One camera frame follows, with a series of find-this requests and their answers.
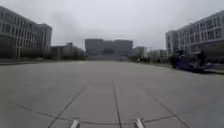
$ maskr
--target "sky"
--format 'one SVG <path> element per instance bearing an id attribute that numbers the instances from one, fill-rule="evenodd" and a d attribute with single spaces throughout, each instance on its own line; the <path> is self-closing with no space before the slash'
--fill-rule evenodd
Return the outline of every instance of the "sky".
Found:
<path id="1" fill-rule="evenodd" d="M 0 0 L 0 5 L 52 26 L 52 45 L 86 38 L 128 39 L 165 49 L 165 33 L 224 10 L 224 0 Z"/>

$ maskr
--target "person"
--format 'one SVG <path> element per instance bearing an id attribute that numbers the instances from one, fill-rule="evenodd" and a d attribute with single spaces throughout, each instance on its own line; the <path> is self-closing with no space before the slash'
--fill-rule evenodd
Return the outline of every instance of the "person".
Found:
<path id="1" fill-rule="evenodd" d="M 176 56 L 171 56 L 170 57 L 170 64 L 172 65 L 172 68 L 176 68 L 177 66 L 177 57 Z"/>

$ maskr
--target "asphalt pavement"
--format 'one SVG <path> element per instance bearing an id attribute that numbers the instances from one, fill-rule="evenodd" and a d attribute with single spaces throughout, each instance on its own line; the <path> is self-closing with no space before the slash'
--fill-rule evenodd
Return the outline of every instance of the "asphalt pavement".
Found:
<path id="1" fill-rule="evenodd" d="M 224 76 L 129 62 L 0 66 L 1 128 L 223 128 Z"/>

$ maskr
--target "window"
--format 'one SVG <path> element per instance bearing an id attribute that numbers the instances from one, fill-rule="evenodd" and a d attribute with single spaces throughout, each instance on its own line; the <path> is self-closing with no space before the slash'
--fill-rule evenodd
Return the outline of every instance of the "window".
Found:
<path id="1" fill-rule="evenodd" d="M 3 11 L 0 11 L 0 20 L 3 19 Z"/>
<path id="2" fill-rule="evenodd" d="M 194 43 L 194 36 L 190 37 L 191 43 Z"/>
<path id="3" fill-rule="evenodd" d="M 195 36 L 195 42 L 200 42 L 200 36 L 199 36 L 199 34 L 197 34 L 197 35 Z"/>
<path id="4" fill-rule="evenodd" d="M 5 27 L 5 32 L 10 33 L 10 29 L 11 29 L 11 26 L 7 24 Z"/>
<path id="5" fill-rule="evenodd" d="M 220 38 L 222 37 L 222 30 L 221 28 L 218 28 L 215 30 L 215 38 Z"/>
<path id="6" fill-rule="evenodd" d="M 206 21 L 206 28 L 207 28 L 207 29 L 211 29 L 211 28 L 213 28 L 212 20 L 208 20 L 208 21 Z"/>
<path id="7" fill-rule="evenodd" d="M 199 25 L 197 25 L 197 32 L 199 32 Z"/>
<path id="8" fill-rule="evenodd" d="M 201 40 L 204 41 L 204 34 L 201 33 Z"/>
<path id="9" fill-rule="evenodd" d="M 217 17 L 217 24 L 218 24 L 218 26 L 220 26 L 220 18 L 219 17 Z"/>
<path id="10" fill-rule="evenodd" d="M 213 19 L 214 26 L 217 27 L 217 19 Z"/>
<path id="11" fill-rule="evenodd" d="M 13 23 L 13 16 L 11 15 L 10 23 Z"/>
<path id="12" fill-rule="evenodd" d="M 208 37 L 207 37 L 207 33 L 206 32 L 204 33 L 204 39 L 205 40 L 208 40 Z"/>
<path id="13" fill-rule="evenodd" d="M 15 35 L 18 36 L 18 29 L 17 29 L 17 28 L 16 28 L 16 33 L 15 33 Z"/>
<path id="14" fill-rule="evenodd" d="M 11 31 L 11 34 L 12 34 L 12 35 L 14 34 L 14 31 L 15 31 L 15 28 L 12 27 L 12 31 Z"/>
<path id="15" fill-rule="evenodd" d="M 193 27 L 190 28 L 190 34 L 191 34 L 191 35 L 194 33 L 193 31 L 194 31 L 194 30 L 193 30 Z"/>
<path id="16" fill-rule="evenodd" d="M 208 31 L 207 34 L 208 34 L 208 39 L 209 39 L 209 40 L 215 38 L 214 31 Z"/>
<path id="17" fill-rule="evenodd" d="M 5 32 L 5 24 L 2 26 L 2 32 Z"/>

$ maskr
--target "building facade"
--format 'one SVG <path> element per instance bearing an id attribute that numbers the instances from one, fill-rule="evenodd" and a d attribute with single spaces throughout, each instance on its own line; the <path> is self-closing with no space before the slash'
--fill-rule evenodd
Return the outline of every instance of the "building facade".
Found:
<path id="1" fill-rule="evenodd" d="M 69 42 L 63 46 L 52 46 L 51 57 L 53 59 L 83 59 L 85 52 Z"/>
<path id="2" fill-rule="evenodd" d="M 0 57 L 40 57 L 49 53 L 52 28 L 0 6 Z"/>
<path id="3" fill-rule="evenodd" d="M 179 50 L 191 55 L 204 51 L 209 57 L 224 57 L 224 11 L 175 32 Z"/>
<path id="4" fill-rule="evenodd" d="M 150 57 L 150 60 L 152 62 L 167 62 L 169 59 L 169 54 L 167 50 L 163 49 L 157 49 L 157 50 L 152 50 L 148 52 L 148 56 Z"/>
<path id="5" fill-rule="evenodd" d="M 166 48 L 167 54 L 172 56 L 175 52 L 178 51 L 178 35 L 177 32 L 172 30 L 166 33 Z"/>
<path id="6" fill-rule="evenodd" d="M 130 40 L 103 40 L 86 39 L 86 53 L 88 55 L 121 55 L 128 56 L 132 54 L 133 41 Z"/>
<path id="7" fill-rule="evenodd" d="M 137 57 L 148 58 L 147 47 L 138 46 L 133 49 L 133 55 Z"/>

